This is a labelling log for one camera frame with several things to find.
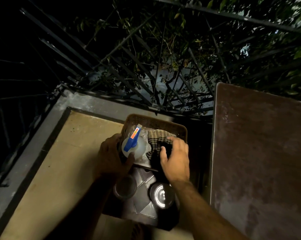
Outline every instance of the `left hand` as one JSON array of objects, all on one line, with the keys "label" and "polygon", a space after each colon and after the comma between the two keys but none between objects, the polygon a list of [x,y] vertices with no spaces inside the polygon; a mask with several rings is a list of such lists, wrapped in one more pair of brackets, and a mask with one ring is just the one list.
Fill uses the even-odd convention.
[{"label": "left hand", "polygon": [[129,154],[124,164],[120,161],[117,151],[117,143],[119,142],[120,137],[121,134],[114,134],[100,145],[96,164],[94,166],[94,180],[101,176],[106,176],[117,181],[125,176],[132,167],[135,161],[133,153]]}]

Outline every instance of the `checkered cloth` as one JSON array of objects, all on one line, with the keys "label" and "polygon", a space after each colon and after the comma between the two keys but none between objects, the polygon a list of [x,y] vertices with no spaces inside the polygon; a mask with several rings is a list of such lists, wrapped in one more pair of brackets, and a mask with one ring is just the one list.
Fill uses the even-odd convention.
[{"label": "checkered cloth", "polygon": [[168,147],[172,147],[172,141],[167,139],[168,136],[175,135],[162,130],[162,129],[154,129],[148,131],[148,143],[151,145],[151,151],[146,153],[148,159],[159,157],[160,147],[165,146],[166,149]]}]

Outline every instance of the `orange label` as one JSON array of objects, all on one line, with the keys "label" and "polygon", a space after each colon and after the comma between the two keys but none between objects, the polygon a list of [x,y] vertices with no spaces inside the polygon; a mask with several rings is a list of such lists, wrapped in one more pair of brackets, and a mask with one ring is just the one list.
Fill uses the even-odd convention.
[{"label": "orange label", "polygon": [[135,131],[133,132],[133,134],[131,135],[131,138],[134,139],[135,135],[137,134],[137,132],[139,131],[139,128],[137,127],[135,129]]}]

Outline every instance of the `right hand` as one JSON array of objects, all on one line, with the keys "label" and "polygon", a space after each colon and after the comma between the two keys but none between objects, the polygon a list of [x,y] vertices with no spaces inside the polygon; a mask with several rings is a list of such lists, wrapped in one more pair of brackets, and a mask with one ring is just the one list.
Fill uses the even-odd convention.
[{"label": "right hand", "polygon": [[189,181],[188,145],[179,138],[167,137],[172,141],[172,153],[167,158],[166,148],[161,147],[160,164],[168,181]]}]

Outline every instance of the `floor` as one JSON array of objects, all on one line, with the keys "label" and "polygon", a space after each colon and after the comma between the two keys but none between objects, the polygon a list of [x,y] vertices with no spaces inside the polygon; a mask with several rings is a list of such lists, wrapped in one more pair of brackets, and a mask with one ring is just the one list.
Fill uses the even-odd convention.
[{"label": "floor", "polygon": [[[1,240],[40,240],[72,209],[90,184],[92,158],[123,124],[72,111],[17,206]],[[152,239],[192,239],[183,225]],[[133,222],[102,215],[94,239],[130,239]]]}]

